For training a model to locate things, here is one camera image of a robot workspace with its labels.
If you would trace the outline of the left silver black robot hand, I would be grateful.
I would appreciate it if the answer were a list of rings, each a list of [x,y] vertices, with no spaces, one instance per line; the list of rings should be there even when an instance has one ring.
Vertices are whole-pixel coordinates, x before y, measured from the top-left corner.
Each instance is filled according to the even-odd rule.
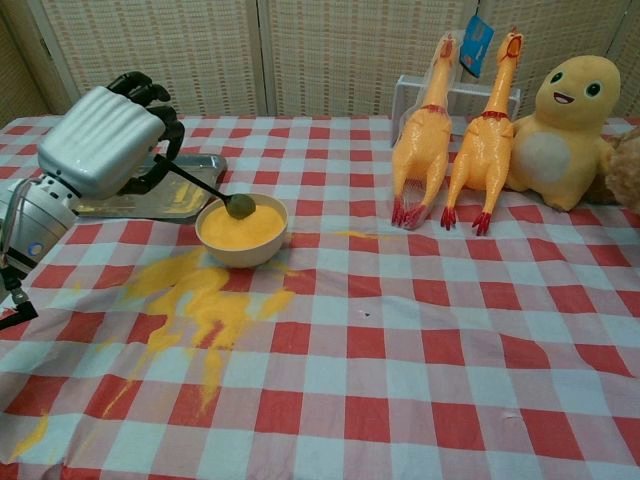
[[[168,91],[140,71],[93,88],[38,145],[41,170],[80,197],[150,192],[184,140],[169,100]]]

